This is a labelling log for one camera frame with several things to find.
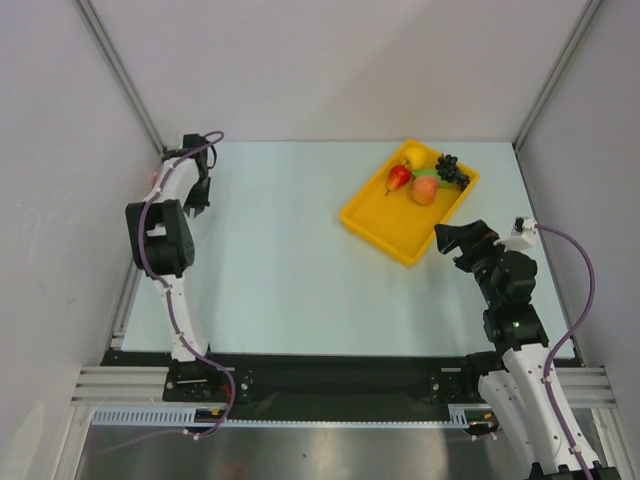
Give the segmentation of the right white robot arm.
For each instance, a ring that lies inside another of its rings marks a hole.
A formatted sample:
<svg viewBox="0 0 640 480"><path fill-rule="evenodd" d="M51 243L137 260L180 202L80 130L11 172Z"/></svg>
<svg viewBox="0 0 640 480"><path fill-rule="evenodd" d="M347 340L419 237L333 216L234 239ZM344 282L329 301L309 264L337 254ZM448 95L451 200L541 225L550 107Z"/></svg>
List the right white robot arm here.
<svg viewBox="0 0 640 480"><path fill-rule="evenodd" d="M491 352L470 354L461 376L463 393L485 401L496 414L527 479L617 479L585 438L554 364L560 348L585 321L594 300L588 292L582 315L555 344L549 343L531 303L538 267L525 254L540 233L556 234L580 252L573 237L528 217L515 219L502 238L484 221L434 228L442 254L459 250L455 266L473 275L487 308L484 330Z"/></svg>

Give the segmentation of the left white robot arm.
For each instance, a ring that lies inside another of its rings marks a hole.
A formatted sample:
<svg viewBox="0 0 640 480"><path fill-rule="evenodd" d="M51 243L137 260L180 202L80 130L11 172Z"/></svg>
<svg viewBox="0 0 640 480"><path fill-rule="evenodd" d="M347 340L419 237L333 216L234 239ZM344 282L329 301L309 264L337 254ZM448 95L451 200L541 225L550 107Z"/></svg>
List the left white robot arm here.
<svg viewBox="0 0 640 480"><path fill-rule="evenodd" d="M186 272L196 256L188 219L210 206L210 171L216 161L215 147L205 135L185 134L177 148L164 152L151 191L125 208L134 263L157 289L169 325L165 402L207 402L220 388L217 370L203 361L209 341L186 293Z"/></svg>

